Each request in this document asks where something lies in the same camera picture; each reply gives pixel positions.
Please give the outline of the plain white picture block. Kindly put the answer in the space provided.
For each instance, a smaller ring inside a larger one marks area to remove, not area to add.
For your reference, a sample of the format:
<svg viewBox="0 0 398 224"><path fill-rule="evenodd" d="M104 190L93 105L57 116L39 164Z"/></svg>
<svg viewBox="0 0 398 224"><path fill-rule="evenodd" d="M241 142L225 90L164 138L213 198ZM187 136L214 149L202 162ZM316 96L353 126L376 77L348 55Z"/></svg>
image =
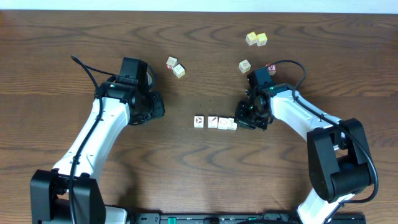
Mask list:
<svg viewBox="0 0 398 224"><path fill-rule="evenodd" d="M229 128L229 119L219 117L218 118L218 129L227 130Z"/></svg>

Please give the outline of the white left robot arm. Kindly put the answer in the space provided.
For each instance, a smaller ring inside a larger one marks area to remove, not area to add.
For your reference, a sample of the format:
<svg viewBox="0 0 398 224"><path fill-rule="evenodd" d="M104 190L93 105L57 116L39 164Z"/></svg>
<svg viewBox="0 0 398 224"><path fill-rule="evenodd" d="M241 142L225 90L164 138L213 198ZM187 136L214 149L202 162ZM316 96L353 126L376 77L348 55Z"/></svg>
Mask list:
<svg viewBox="0 0 398 224"><path fill-rule="evenodd" d="M125 126L165 114L159 91L103 82L95 90L88 120L67 153L51 170L30 180L33 223L127 223L126 209L105 205L98 181L116 138Z"/></svg>

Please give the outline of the blue sided picture block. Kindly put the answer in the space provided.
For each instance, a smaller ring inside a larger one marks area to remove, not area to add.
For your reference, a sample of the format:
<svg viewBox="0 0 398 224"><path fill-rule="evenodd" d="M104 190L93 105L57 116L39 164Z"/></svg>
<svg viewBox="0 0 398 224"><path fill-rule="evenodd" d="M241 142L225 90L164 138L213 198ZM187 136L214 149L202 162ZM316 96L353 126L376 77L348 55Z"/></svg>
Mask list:
<svg viewBox="0 0 398 224"><path fill-rule="evenodd" d="M237 130L238 124L235 123L234 118L228 118L228 127L229 130Z"/></svg>

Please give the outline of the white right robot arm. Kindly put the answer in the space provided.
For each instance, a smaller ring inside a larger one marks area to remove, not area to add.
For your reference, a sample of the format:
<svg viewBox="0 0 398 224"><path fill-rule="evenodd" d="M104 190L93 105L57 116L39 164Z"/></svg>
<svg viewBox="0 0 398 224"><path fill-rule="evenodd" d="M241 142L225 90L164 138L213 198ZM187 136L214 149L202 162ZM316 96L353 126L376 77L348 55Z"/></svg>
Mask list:
<svg viewBox="0 0 398 224"><path fill-rule="evenodd" d="M363 125L357 119L331 116L304 99L287 83L252 84L249 99L240 101L235 123L246 129L266 130L273 120L287 124L307 143L312 189L296 209L297 223L331 223L336 212L366 187L373 186L366 203L378 191L379 179Z"/></svg>

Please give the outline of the hammer picture block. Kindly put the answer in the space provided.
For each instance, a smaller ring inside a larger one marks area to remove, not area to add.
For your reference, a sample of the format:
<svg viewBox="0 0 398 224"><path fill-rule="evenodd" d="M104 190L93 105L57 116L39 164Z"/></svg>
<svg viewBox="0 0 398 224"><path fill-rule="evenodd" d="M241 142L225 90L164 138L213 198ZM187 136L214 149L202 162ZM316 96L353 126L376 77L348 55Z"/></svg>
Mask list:
<svg viewBox="0 0 398 224"><path fill-rule="evenodd" d="M218 117L217 116L209 116L208 117L208 128L217 128L218 127Z"/></svg>

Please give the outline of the soccer ball picture block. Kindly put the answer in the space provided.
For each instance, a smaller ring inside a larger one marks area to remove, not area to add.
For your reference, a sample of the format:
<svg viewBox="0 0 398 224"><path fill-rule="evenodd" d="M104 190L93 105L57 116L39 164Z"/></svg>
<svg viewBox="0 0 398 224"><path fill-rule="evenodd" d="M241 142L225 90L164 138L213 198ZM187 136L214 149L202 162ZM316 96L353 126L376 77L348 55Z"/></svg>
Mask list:
<svg viewBox="0 0 398 224"><path fill-rule="evenodd" d="M194 128L204 128L204 123L204 116L194 116Z"/></svg>

